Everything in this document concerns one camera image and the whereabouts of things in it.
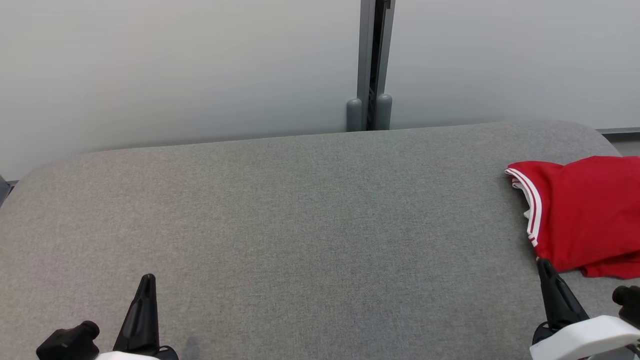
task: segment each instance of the gray cushioned table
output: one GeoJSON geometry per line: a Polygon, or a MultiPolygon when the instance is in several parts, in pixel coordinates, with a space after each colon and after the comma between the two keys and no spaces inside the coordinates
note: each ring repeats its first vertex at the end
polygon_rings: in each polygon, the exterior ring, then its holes
{"type": "MultiPolygon", "coordinates": [[[[34,170],[0,208],[0,354],[98,323],[140,277],[181,360],[528,359],[545,320],[505,166],[618,155],[564,122],[128,149],[34,170]]],[[[564,278],[592,315],[616,279],[564,278]]]]}

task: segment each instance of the red shirt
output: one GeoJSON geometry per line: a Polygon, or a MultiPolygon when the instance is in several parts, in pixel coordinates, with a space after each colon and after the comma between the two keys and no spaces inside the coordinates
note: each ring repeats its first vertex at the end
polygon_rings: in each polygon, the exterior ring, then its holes
{"type": "Polygon", "coordinates": [[[527,197],[527,234],[539,257],[559,272],[640,277],[639,157],[523,161],[505,172],[527,197]]]}

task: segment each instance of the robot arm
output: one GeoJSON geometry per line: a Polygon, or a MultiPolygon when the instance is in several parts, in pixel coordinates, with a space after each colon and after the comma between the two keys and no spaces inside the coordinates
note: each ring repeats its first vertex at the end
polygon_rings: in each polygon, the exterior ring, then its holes
{"type": "Polygon", "coordinates": [[[38,347],[36,355],[40,360],[178,360],[172,348],[160,346],[153,274],[144,275],[140,280],[113,352],[98,356],[99,350],[93,344],[98,334],[98,325],[89,321],[73,329],[56,330],[38,347]]]}
{"type": "Polygon", "coordinates": [[[538,260],[547,321],[536,329],[529,348],[533,360],[633,360],[640,340],[640,288],[620,286],[615,303],[620,318],[589,318],[551,263],[538,260]]]}

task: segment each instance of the white wall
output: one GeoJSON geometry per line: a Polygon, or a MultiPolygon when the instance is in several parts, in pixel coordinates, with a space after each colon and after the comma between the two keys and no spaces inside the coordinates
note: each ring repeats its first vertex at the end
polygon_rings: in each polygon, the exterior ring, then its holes
{"type": "Polygon", "coordinates": [[[391,128],[640,127],[640,1],[397,0],[391,128]]]}
{"type": "Polygon", "coordinates": [[[4,2],[0,174],[102,149],[344,131],[359,21],[360,0],[4,2]]]}

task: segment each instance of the white stripe trim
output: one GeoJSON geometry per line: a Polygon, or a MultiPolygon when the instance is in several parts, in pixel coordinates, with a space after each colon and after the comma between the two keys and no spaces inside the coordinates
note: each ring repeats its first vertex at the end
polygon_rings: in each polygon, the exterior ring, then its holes
{"type": "MultiPolygon", "coordinates": [[[[529,194],[529,196],[531,197],[536,207],[536,211],[535,211],[536,214],[535,214],[535,217],[533,216],[533,214],[531,214],[532,216],[529,217],[530,219],[529,219],[529,224],[527,226],[527,234],[529,234],[529,239],[533,238],[531,243],[535,247],[538,244],[538,235],[540,233],[540,222],[542,219],[542,199],[540,198],[540,193],[538,192],[538,189],[536,189],[536,186],[533,184],[533,182],[527,176],[525,176],[525,174],[519,172],[514,168],[508,168],[504,172],[516,177],[521,183],[525,183],[529,185],[529,188],[531,189],[531,193],[529,194]],[[533,231],[530,233],[529,229],[531,228],[531,224],[533,224],[533,231]]],[[[529,193],[529,189],[526,186],[523,186],[523,190],[529,193]]]]}
{"type": "MultiPolygon", "coordinates": [[[[514,180],[517,180],[515,175],[512,174],[511,172],[509,172],[508,170],[505,171],[505,172],[507,174],[509,174],[509,175],[514,176],[514,180]]],[[[524,192],[525,199],[527,199],[527,204],[529,205],[529,217],[528,217],[529,221],[527,223],[527,235],[529,235],[529,239],[531,239],[531,238],[533,238],[533,231],[530,231],[530,229],[533,230],[533,226],[532,226],[532,223],[533,223],[533,220],[534,220],[533,219],[533,212],[534,212],[533,210],[536,207],[535,203],[533,203],[534,202],[533,194],[529,191],[529,188],[526,187],[524,184],[522,184],[520,181],[517,181],[515,183],[511,183],[511,185],[516,189],[522,190],[524,192]]]]}

